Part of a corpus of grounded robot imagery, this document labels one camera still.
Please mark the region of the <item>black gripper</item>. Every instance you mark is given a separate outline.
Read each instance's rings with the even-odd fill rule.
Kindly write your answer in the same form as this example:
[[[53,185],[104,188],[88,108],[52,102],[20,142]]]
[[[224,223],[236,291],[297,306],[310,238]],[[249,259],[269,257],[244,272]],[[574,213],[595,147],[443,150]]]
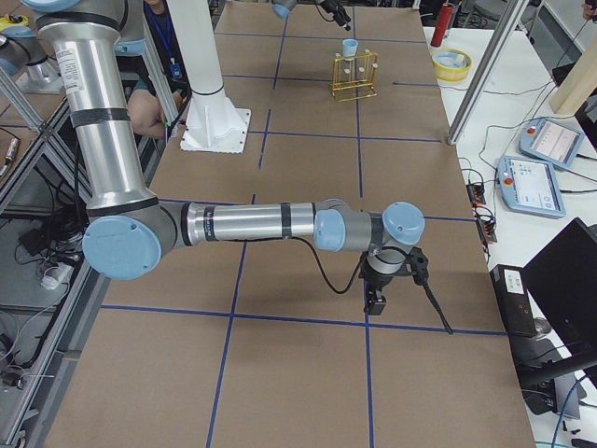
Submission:
[[[346,31],[351,30],[351,18],[345,14],[343,5],[338,0],[320,0],[317,2],[317,6],[324,10],[326,14],[330,16],[327,21],[334,21],[339,24],[341,28]]]
[[[389,285],[394,277],[411,276],[411,271],[403,264],[394,273],[380,273],[376,271],[367,260],[362,263],[359,277],[365,282],[365,307],[366,315],[381,315],[387,303],[382,294],[384,287]]]

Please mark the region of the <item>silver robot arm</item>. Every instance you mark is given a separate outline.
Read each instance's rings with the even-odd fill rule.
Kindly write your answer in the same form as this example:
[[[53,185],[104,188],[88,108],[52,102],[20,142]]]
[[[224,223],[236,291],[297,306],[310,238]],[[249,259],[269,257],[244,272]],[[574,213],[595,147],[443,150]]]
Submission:
[[[367,286],[365,312],[379,315],[396,276],[428,284],[418,243],[425,220],[410,203],[380,213],[340,200],[207,206],[163,203],[147,186],[123,93],[116,46],[144,20],[130,1],[32,1],[39,36],[54,48],[92,196],[84,232],[87,262],[112,279],[152,271],[170,251],[217,241],[299,240],[311,250],[356,251]]]
[[[281,20],[289,17],[293,9],[299,4],[298,0],[273,0],[272,11]],[[335,22],[340,28],[351,30],[351,17],[338,0],[314,0],[320,17],[326,22]]]

